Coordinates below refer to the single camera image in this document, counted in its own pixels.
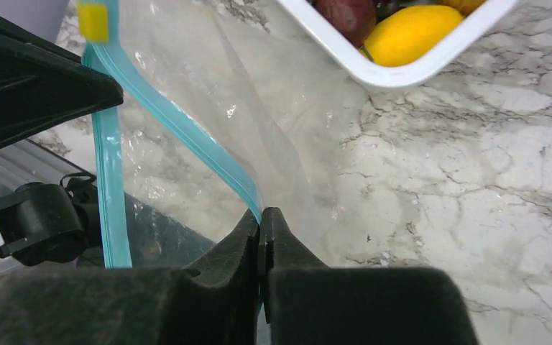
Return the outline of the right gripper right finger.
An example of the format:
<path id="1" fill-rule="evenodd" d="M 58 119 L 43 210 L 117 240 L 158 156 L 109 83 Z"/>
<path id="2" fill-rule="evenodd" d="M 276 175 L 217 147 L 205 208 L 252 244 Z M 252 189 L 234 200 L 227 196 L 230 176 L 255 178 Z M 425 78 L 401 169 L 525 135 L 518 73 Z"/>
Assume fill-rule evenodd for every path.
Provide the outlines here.
<path id="1" fill-rule="evenodd" d="M 331 268 L 282 211 L 259 225 L 259 271 L 273 344 L 477 344 L 454 281 L 433 267 Z"/>

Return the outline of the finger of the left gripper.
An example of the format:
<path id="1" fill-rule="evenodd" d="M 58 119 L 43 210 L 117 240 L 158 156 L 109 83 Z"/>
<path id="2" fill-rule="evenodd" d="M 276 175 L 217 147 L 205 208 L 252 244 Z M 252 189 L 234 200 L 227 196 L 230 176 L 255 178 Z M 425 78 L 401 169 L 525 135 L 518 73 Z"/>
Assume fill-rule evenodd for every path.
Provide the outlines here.
<path id="1" fill-rule="evenodd" d="M 111 76 L 0 17 L 0 149 L 122 102 Z"/>

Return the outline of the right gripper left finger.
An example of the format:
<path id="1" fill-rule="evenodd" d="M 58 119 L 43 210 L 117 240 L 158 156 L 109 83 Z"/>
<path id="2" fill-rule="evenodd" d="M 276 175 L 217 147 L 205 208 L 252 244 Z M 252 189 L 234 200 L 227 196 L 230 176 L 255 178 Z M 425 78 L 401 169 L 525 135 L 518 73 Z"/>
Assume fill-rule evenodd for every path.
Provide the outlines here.
<path id="1" fill-rule="evenodd" d="M 0 277 L 0 344 L 255 344 L 257 232 L 247 211 L 186 267 Z"/>

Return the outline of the clear zip top bag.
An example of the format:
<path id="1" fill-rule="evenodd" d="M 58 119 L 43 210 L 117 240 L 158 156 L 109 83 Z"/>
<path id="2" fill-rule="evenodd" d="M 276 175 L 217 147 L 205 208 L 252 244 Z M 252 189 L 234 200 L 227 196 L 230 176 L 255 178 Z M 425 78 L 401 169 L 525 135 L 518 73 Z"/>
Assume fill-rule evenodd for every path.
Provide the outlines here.
<path id="1" fill-rule="evenodd" d="M 106 266 L 168 265 L 178 230 L 221 241 L 279 208 L 324 262 L 354 212 L 336 172 L 364 90 L 316 45 L 207 1 L 79 1 L 82 61 L 122 87 L 92 116 Z"/>

